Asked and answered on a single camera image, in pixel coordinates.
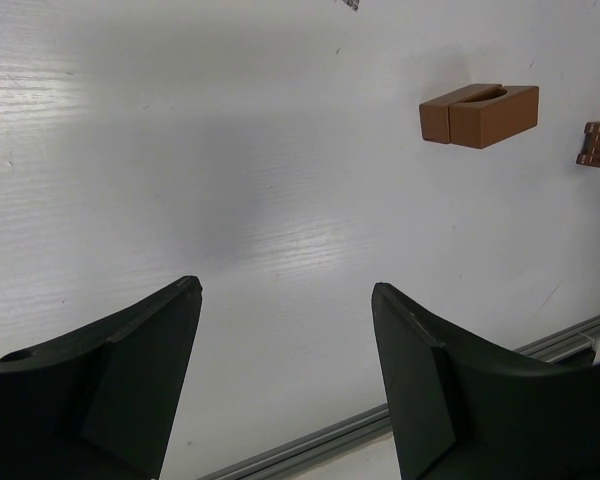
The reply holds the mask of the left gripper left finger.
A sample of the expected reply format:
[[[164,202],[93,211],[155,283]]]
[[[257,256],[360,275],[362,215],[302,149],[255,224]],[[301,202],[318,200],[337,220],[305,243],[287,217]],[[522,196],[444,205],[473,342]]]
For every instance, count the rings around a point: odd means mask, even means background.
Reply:
[[[158,478],[201,306],[185,276],[0,358],[0,479]]]

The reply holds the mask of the brown wood block notched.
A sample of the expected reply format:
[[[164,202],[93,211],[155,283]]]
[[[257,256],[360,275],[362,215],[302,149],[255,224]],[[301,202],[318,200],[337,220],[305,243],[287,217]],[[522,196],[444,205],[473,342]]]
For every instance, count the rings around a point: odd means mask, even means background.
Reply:
[[[422,138],[425,141],[450,144],[451,123],[449,109],[462,102],[498,98],[506,93],[500,84],[470,84],[428,100],[419,105]]]

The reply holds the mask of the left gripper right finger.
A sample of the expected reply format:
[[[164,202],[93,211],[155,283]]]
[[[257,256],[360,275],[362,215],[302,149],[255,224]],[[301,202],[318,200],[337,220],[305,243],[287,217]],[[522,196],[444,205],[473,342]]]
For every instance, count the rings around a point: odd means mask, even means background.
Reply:
[[[377,349],[405,479],[600,479],[600,363],[546,363],[372,293]]]

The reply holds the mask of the brown wood block long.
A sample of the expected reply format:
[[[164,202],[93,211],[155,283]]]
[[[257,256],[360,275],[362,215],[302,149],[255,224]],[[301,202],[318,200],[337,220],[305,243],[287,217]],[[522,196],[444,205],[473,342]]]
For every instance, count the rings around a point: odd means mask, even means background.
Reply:
[[[538,124],[538,86],[500,86],[449,107],[450,143],[484,149]]]

